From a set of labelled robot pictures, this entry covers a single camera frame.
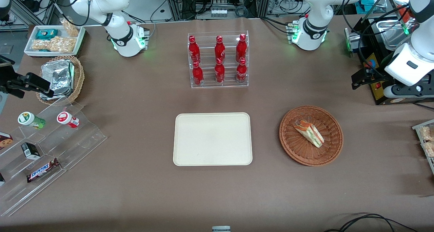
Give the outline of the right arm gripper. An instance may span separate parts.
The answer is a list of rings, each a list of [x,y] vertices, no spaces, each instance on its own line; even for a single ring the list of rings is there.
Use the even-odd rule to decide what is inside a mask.
[[[54,92],[50,89],[50,82],[37,76],[34,73],[27,73],[26,76],[5,76],[0,78],[0,90],[5,94],[13,95],[17,98],[23,98],[25,95],[26,84],[37,89],[36,92],[40,98],[52,98]]]

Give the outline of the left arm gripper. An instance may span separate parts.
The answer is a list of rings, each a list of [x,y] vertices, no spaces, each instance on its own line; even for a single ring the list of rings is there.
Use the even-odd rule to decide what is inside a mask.
[[[364,84],[372,84],[384,80],[383,74],[377,69],[371,67],[363,68],[364,76],[352,76],[352,90]],[[394,84],[387,86],[383,91],[384,96],[388,98],[433,98],[433,84],[419,84],[414,86],[406,86],[404,84]]]

